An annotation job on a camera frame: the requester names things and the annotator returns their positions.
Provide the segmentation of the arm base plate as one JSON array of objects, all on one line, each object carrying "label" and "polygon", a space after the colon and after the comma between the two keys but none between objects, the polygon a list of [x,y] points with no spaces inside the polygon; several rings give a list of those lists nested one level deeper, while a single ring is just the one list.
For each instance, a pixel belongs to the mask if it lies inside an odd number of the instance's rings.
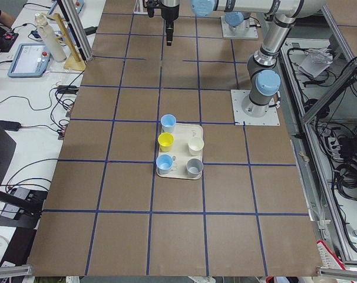
[{"label": "arm base plate", "polygon": [[250,90],[231,90],[234,123],[241,126],[280,126],[278,100],[272,97],[266,106],[256,106],[249,99]]},{"label": "arm base plate", "polygon": [[220,17],[222,34],[225,39],[257,40],[259,38],[255,21],[251,18],[244,20],[236,27],[229,25],[225,16]]}]

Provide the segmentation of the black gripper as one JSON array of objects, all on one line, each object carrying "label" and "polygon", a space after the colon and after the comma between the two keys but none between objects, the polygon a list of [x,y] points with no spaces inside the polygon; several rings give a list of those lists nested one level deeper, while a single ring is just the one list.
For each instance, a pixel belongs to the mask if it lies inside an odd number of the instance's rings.
[{"label": "black gripper", "polygon": [[161,6],[161,16],[165,20],[166,23],[166,44],[167,46],[171,46],[171,42],[173,42],[173,34],[174,34],[174,21],[179,17],[179,6]]}]

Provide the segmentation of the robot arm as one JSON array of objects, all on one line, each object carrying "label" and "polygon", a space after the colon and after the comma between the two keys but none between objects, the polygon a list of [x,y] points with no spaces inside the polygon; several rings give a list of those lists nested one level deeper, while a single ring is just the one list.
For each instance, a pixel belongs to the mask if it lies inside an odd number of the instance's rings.
[{"label": "robot arm", "polygon": [[297,18],[313,15],[324,6],[325,1],[191,1],[190,4],[197,17],[206,17],[213,11],[273,15],[273,22],[260,49],[248,60],[252,89],[241,105],[248,116],[260,118],[266,114],[272,97],[280,87],[280,77],[273,68],[288,33]]},{"label": "robot arm", "polygon": [[224,15],[224,19],[231,30],[234,29],[248,29],[250,27],[249,12],[227,12]]}]

